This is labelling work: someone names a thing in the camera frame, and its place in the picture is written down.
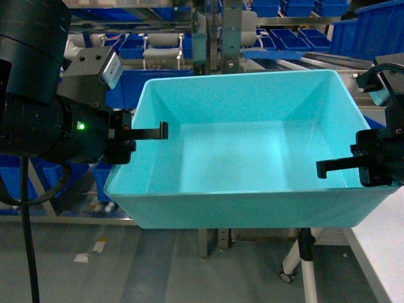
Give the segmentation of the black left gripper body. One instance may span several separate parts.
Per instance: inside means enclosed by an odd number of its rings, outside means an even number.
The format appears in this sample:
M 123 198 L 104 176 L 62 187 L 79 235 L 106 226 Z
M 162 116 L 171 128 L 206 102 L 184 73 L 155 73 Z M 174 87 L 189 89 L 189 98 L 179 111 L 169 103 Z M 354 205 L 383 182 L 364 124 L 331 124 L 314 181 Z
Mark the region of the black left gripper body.
M 61 97 L 63 124 L 58 139 L 58 160 L 74 163 L 127 164 L 136 149 L 134 140 L 119 139 L 130 128 L 127 110 L 96 109 Z

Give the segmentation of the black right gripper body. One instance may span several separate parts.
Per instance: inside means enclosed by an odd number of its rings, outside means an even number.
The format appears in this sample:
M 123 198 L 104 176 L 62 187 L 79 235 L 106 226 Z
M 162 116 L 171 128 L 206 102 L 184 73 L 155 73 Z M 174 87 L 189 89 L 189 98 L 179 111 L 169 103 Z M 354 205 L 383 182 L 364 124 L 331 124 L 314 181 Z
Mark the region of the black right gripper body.
M 403 95 L 397 95 L 385 108 L 386 126 L 357 132 L 351 146 L 355 156 L 364 156 L 359 168 L 365 187 L 403 184 Z

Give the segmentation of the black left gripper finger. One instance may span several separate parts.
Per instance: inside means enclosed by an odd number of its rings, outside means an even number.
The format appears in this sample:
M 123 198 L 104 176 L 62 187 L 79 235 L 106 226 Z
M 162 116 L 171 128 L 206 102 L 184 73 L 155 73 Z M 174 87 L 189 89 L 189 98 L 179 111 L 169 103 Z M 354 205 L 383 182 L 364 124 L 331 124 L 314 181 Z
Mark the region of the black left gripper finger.
M 158 128 L 153 129 L 131 129 L 130 140 L 167 140 L 169 138 L 169 124 L 160 121 Z

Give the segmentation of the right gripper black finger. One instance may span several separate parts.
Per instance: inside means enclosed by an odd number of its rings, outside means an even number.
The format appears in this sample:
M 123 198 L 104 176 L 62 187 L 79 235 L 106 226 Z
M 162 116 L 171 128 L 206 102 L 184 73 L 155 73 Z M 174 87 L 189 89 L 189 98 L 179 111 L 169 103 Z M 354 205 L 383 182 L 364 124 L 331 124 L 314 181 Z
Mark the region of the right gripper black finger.
M 363 166 L 363 157 L 347 157 L 316 162 L 317 177 L 326 179 L 327 173 L 336 170 L 354 169 Z

